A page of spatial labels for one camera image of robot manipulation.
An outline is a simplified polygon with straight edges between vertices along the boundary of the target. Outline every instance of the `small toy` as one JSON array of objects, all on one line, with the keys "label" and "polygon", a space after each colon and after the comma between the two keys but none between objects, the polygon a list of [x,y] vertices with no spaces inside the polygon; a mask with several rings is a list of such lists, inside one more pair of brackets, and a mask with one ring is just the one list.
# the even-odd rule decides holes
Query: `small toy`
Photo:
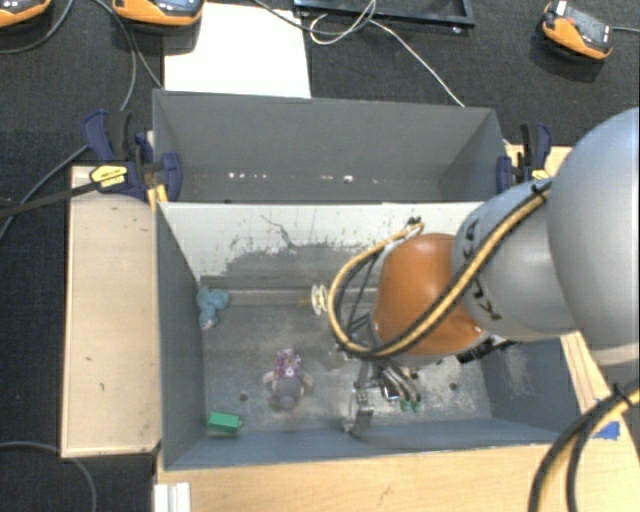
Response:
[{"label": "small toy", "polygon": [[206,331],[218,324],[216,312],[227,309],[229,294],[224,290],[203,286],[198,291],[196,302],[200,308],[200,329]]},{"label": "small toy", "polygon": [[276,368],[262,377],[269,385],[269,404],[276,410],[293,409],[304,395],[305,388],[313,387],[313,378],[302,366],[302,358],[293,348],[280,350],[276,354]]},{"label": "small toy", "polygon": [[209,414],[207,428],[211,434],[237,434],[242,420],[235,414],[212,412]]}]

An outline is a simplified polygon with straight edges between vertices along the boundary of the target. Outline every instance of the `white paper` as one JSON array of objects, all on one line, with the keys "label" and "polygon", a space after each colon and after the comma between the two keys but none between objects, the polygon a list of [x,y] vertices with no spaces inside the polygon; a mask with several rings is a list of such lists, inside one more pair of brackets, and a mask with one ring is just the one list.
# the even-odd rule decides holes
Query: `white paper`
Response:
[{"label": "white paper", "polygon": [[171,91],[311,97],[302,32],[257,7],[207,3],[193,51],[164,65]]}]

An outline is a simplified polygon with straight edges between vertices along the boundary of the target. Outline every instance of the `metal bracket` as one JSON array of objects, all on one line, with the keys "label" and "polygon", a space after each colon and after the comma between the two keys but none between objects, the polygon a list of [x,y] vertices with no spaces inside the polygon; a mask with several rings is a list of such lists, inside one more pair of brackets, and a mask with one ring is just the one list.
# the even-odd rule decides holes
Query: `metal bracket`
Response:
[{"label": "metal bracket", "polygon": [[191,484],[156,484],[153,486],[154,512],[191,512]]}]

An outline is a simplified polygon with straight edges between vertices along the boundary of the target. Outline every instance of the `clamp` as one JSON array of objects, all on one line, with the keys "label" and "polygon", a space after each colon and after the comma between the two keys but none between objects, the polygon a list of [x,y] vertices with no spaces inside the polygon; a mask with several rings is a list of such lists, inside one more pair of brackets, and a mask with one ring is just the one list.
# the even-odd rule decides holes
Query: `clamp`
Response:
[{"label": "clamp", "polygon": [[119,182],[109,182],[108,187],[99,186],[98,191],[150,202],[150,196],[157,190],[159,200],[176,201],[182,188],[178,154],[174,151],[163,153],[160,160],[154,162],[153,148],[140,133],[135,136],[132,155],[128,135],[130,121],[130,112],[97,110],[82,123],[85,144],[96,154],[101,166],[110,164],[126,169]]}]

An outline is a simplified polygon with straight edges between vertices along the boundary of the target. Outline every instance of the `blue toy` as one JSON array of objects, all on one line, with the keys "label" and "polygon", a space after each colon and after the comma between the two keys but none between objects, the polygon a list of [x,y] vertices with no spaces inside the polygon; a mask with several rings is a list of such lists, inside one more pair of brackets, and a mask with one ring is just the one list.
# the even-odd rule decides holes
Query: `blue toy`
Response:
[{"label": "blue toy", "polygon": [[200,329],[206,331],[218,324],[216,312],[229,306],[229,293],[203,286],[198,291],[196,302],[200,308]]}]

